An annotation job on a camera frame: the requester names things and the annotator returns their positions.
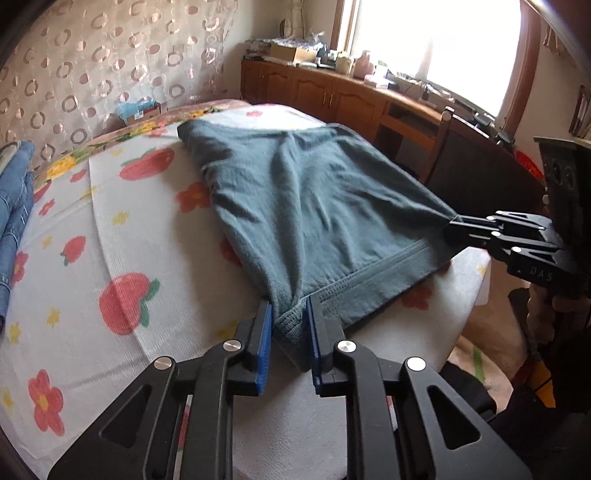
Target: yellow flower print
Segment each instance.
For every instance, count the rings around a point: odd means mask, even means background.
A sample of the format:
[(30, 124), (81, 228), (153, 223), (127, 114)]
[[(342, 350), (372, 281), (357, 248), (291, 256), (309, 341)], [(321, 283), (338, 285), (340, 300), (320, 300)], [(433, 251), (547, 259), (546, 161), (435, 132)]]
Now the yellow flower print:
[(18, 338), (21, 336), (21, 327), (18, 324), (18, 322), (13, 323), (9, 328), (8, 328), (8, 343), (11, 343), (13, 345), (17, 345), (18, 344)]
[(205, 115), (205, 110), (197, 110), (196, 112), (190, 113), (187, 118), (193, 119)]
[(234, 321), (230, 325), (228, 325), (227, 327), (219, 329), (217, 331), (217, 337), (220, 340), (228, 340), (229, 338), (232, 338), (232, 335), (234, 335), (234, 332), (236, 331), (237, 326), (238, 326), (238, 322)]
[(58, 323), (60, 323), (60, 311), (51, 309), (51, 313), (49, 314), (49, 317), (47, 317), (47, 324), (53, 328)]
[(51, 245), (52, 240), (53, 240), (53, 237), (51, 235), (49, 235), (43, 239), (43, 242), (41, 242), (41, 246), (43, 247), (43, 250), (45, 250), (47, 247), (49, 247)]
[(129, 212), (119, 212), (117, 215), (113, 217), (113, 225), (124, 225), (129, 217)]
[(79, 200), (90, 200), (96, 191), (96, 187), (89, 188), (82, 194), (82, 197), (80, 197)]
[(141, 134), (146, 134), (148, 132), (151, 132), (152, 130), (154, 130), (156, 127), (158, 127), (158, 124), (156, 122), (146, 122), (142, 125), (140, 125), (137, 128), (134, 128), (133, 130), (131, 130), (129, 132), (129, 134), (134, 137), (136, 135), (141, 135)]
[(53, 163), (45, 173), (45, 177), (47, 180), (54, 180), (58, 177), (61, 177), (67, 171), (75, 168), (77, 165), (76, 159), (71, 155), (67, 155), (61, 160), (56, 161)]
[(4, 405), (4, 409), (9, 417), (12, 417), (12, 408), (14, 407), (14, 402), (12, 401), (12, 397), (10, 395), (10, 390), (7, 388), (3, 388), (2, 392), (2, 404)]

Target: wooden chair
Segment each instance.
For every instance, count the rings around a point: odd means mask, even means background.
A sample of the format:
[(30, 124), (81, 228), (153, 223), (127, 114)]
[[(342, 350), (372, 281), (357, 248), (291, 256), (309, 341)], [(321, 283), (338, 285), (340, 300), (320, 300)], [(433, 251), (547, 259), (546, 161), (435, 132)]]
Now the wooden chair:
[(441, 116), (419, 179), (461, 215), (537, 211), (544, 194), (543, 185), (510, 152), (452, 109)]

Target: floral bedsheet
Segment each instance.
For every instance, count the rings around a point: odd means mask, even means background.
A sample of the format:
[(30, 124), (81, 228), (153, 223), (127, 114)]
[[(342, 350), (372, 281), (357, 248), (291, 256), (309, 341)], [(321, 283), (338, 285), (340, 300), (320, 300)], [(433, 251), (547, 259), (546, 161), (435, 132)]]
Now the floral bedsheet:
[[(279, 105), (210, 108), (199, 115), (243, 128), (322, 125)], [(96, 139), (54, 163), (35, 193), (0, 338), (0, 426), (41, 480), (151, 361), (202, 355), (256, 312), (259, 295), (177, 122)], [(385, 358), (440, 367), (488, 263), (463, 251), (353, 338)], [(345, 469), (343, 399), (317, 397), (310, 374), (274, 348), (265, 395), (235, 404), (235, 478), (340, 479)]]

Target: cabinet door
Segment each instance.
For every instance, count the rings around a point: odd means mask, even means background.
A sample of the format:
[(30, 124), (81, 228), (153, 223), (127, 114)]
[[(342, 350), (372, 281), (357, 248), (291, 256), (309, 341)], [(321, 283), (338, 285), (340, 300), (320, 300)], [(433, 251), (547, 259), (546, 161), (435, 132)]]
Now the cabinet door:
[(248, 103), (260, 101), (261, 64), (255, 61), (242, 62), (242, 98)]
[(265, 68), (263, 76), (267, 87), (265, 101), (267, 103), (279, 103), (290, 105), (292, 68), (281, 65), (269, 65)]
[(364, 85), (335, 82), (329, 106), (331, 121), (346, 125), (373, 142), (379, 120), (384, 114), (386, 100)]
[(308, 115), (329, 121), (329, 98), (333, 80), (317, 72), (294, 72), (291, 105)]

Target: blue cloth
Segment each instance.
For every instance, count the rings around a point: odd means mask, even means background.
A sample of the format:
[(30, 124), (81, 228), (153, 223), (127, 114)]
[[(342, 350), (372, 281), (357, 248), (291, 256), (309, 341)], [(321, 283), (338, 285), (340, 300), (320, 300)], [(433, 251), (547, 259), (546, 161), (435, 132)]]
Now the blue cloth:
[(8, 311), (18, 243), (33, 208), (33, 173), (28, 169), (34, 151), (31, 142), (21, 142), (0, 175), (0, 332)]
[(273, 333), (309, 365), (302, 321), (317, 293), (350, 326), (435, 272), (458, 250), (448, 205), (341, 125), (298, 131), (178, 128), (202, 168), (222, 229), (274, 309)]

